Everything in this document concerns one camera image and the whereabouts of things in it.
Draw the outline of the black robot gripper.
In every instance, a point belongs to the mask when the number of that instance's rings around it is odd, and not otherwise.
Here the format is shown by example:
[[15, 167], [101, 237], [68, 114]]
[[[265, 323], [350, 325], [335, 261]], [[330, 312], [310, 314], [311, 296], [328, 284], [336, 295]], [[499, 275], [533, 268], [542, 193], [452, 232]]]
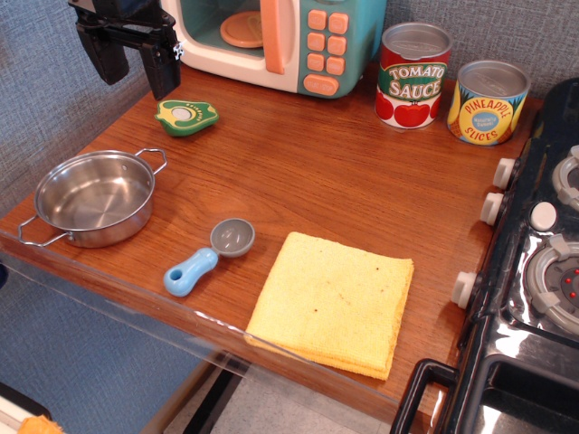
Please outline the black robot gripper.
[[69, 1], [77, 14], [77, 33], [96, 72], [108, 84], [128, 75], [123, 46], [139, 48], [156, 100], [181, 84], [182, 44], [175, 19], [159, 1]]

